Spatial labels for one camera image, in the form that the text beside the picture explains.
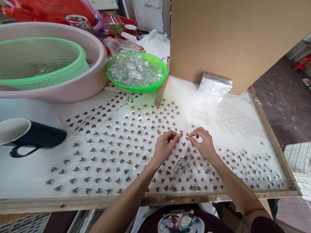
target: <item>mug handle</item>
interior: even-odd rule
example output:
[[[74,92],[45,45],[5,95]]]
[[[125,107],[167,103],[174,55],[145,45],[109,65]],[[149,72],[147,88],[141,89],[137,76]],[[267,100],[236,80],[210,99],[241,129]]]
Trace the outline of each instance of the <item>mug handle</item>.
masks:
[[[31,155],[33,152],[35,152],[37,149],[39,149],[39,147],[33,149],[31,152],[25,154],[25,155],[21,155],[17,152],[17,150],[20,148],[21,146],[16,146],[14,147],[11,151],[10,151],[10,156],[12,156],[13,158],[22,158],[28,155]]]

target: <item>person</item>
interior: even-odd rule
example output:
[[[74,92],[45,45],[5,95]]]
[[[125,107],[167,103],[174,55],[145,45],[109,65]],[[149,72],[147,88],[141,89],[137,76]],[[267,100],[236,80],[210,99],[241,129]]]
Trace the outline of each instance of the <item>person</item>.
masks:
[[[171,130],[159,136],[154,156],[146,168],[105,210],[91,228],[90,233],[124,233],[126,231],[139,209],[154,174],[170,156],[180,137],[180,134]],[[201,143],[196,140],[199,137],[203,140]],[[189,134],[187,140],[190,140],[200,154],[215,168],[230,198],[244,216],[252,233],[284,232],[272,220],[251,189],[217,155],[212,136],[208,131],[202,127],[197,128]],[[136,226],[132,228],[131,232],[233,232],[219,220],[217,213],[211,214],[212,205],[210,211],[206,209],[208,207],[200,208],[198,204],[168,205],[163,208],[158,207],[156,211],[145,214],[143,218],[143,214],[137,213],[134,223]]]

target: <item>white plastic crate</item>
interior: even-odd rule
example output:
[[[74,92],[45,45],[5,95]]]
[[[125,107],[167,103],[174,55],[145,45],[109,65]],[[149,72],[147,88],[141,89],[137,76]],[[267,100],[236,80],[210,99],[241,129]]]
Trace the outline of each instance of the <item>white plastic crate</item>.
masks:
[[[285,158],[302,193],[302,198],[311,201],[311,142],[286,145]]]
[[[311,142],[286,145],[284,149],[285,158],[295,173],[308,175],[311,173],[310,167],[310,147]]]
[[[0,227],[0,233],[42,233],[51,213],[27,215]]]

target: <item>pink plastic basin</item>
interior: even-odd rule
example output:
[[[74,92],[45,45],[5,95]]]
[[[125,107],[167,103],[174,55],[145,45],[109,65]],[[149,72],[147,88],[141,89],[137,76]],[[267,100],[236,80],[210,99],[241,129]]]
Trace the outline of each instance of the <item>pink plastic basin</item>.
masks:
[[[71,40],[86,51],[86,57],[95,62],[84,74],[67,82],[34,90],[19,91],[0,86],[1,99],[33,98],[53,103],[69,103],[89,98],[100,92],[108,83],[104,65],[107,52],[98,38],[72,26],[24,22],[0,25],[0,42],[24,37],[57,37]]]

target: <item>black mug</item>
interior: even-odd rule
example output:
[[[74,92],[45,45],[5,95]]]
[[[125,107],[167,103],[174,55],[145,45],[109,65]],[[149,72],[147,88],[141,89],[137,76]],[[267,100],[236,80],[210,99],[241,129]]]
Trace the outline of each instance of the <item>black mug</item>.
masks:
[[[13,118],[0,123],[0,145],[15,146],[10,156],[22,158],[28,156],[39,148],[51,148],[61,144],[67,136],[66,131],[25,118]],[[21,155],[20,147],[36,147],[31,152]]]

